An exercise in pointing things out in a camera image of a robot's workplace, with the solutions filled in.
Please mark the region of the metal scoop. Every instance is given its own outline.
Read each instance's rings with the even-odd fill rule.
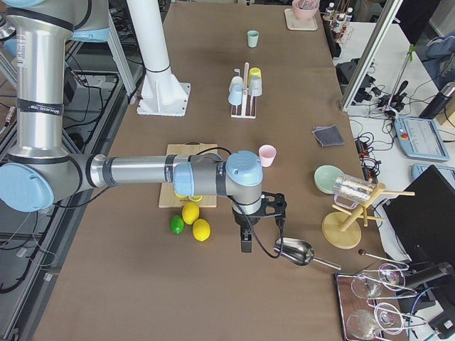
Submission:
[[[281,240],[278,239],[273,246],[275,252],[279,252],[280,246]],[[337,271],[341,270],[341,266],[338,264],[314,256],[313,247],[309,243],[300,239],[283,238],[282,256],[299,266],[305,266],[310,264],[312,261],[315,261],[325,266],[329,266]]]

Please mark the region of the gray cloth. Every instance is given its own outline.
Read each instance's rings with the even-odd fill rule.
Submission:
[[[338,128],[333,126],[317,126],[312,131],[321,147],[342,146],[345,144]]]

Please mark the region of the yellow cup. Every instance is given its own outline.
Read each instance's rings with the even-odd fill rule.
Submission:
[[[250,69],[250,72],[248,73],[248,84],[250,83],[250,79],[253,76],[258,76],[259,78],[262,78],[261,69],[259,69],[258,67],[252,67]]]

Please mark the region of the blue joint cap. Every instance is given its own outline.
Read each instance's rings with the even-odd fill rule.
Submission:
[[[109,40],[109,28],[91,31],[74,31],[70,40],[82,41],[83,43],[105,43]]]
[[[179,163],[174,168],[173,188],[179,195],[194,195],[193,167],[189,162]]]
[[[259,157],[251,151],[238,151],[227,158],[227,175],[239,185],[252,187],[262,182],[262,166]]]
[[[51,206],[54,193],[36,170],[20,163],[0,167],[0,198],[11,208],[34,212]]]
[[[3,2],[11,7],[18,9],[26,9],[41,4],[44,0],[3,0]]]
[[[5,40],[3,42],[3,47],[5,48],[5,51],[9,55],[11,55],[13,57],[17,56],[17,39],[12,38],[12,39]]]

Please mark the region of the wooden cutting board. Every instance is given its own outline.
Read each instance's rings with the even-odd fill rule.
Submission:
[[[217,144],[168,144],[166,155],[195,155],[201,151],[218,147]],[[183,207],[187,202],[190,202],[188,198],[178,199],[173,191],[173,185],[171,183],[161,184],[161,191],[159,193],[158,207]],[[203,199],[198,202],[199,207],[216,207],[216,195],[204,195]]]

